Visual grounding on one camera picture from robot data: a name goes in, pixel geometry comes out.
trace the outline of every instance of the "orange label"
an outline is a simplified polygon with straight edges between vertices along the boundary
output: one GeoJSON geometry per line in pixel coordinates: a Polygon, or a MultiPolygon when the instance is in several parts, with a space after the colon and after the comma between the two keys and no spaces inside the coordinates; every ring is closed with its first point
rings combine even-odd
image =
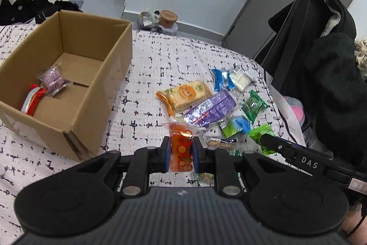
{"type": "Polygon", "coordinates": [[[195,90],[191,86],[185,84],[180,86],[180,94],[186,100],[191,100],[196,96],[195,90]]]}

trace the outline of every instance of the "cardboard box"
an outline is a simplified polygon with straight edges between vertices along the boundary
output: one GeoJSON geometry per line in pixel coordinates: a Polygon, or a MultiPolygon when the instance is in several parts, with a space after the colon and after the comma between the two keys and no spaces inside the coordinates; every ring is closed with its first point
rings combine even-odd
{"type": "Polygon", "coordinates": [[[132,58],[131,23],[61,11],[34,29],[0,67],[0,118],[12,131],[69,159],[98,154],[132,58]],[[22,107],[31,84],[54,63],[74,82],[34,113],[22,107]]]}

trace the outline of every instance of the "brown lid container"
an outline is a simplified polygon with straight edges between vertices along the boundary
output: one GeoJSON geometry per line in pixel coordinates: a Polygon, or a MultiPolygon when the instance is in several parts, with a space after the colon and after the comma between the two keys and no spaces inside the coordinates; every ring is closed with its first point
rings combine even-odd
{"type": "Polygon", "coordinates": [[[161,11],[159,24],[165,28],[171,28],[177,19],[177,15],[175,13],[164,10],[161,11]]]}

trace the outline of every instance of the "table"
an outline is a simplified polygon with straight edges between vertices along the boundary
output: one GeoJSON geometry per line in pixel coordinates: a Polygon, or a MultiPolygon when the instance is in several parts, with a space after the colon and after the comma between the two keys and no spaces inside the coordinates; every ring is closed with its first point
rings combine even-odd
{"type": "MultiPolygon", "coordinates": [[[[34,28],[30,24],[0,27],[0,64],[34,28]]],[[[264,70],[252,59],[199,40],[133,31],[133,59],[112,108],[100,153],[117,149],[122,155],[131,155],[141,147],[160,146],[163,137],[168,135],[162,124],[168,122],[169,117],[155,93],[194,80],[203,80],[213,92],[214,81],[209,68],[231,68],[234,63],[242,65],[256,78],[257,82],[252,83],[248,91],[257,91],[270,106],[258,115],[254,126],[269,123],[277,136],[290,140],[264,81],[264,70]]],[[[241,112],[237,110],[234,114],[241,115],[241,112]]],[[[218,136],[221,132],[218,126],[212,126],[208,134],[218,136]]],[[[251,139],[247,141],[249,148],[258,149],[251,139]]],[[[280,155],[271,156],[285,163],[280,155]]],[[[12,243],[22,233],[13,210],[17,193],[32,182],[75,164],[31,144],[0,124],[0,244],[12,243]]],[[[196,186],[195,173],[153,174],[150,184],[196,186]]]]}

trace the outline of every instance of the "green candy wrapper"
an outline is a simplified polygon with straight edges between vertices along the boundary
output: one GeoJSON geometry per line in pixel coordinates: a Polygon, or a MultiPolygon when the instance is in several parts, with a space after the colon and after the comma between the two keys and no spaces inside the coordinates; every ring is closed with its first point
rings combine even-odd
{"type": "Polygon", "coordinates": [[[262,100],[254,90],[251,90],[250,98],[244,105],[242,105],[241,109],[253,125],[259,112],[267,109],[268,107],[269,106],[264,102],[264,100],[262,100]]]}
{"type": "Polygon", "coordinates": [[[275,136],[272,128],[270,127],[269,124],[265,124],[262,125],[258,128],[252,129],[249,133],[248,136],[251,137],[258,145],[261,146],[261,150],[263,152],[264,155],[270,155],[270,154],[274,154],[274,151],[268,150],[266,147],[264,147],[263,145],[260,144],[260,138],[263,134],[270,134],[272,136],[275,136]]]}

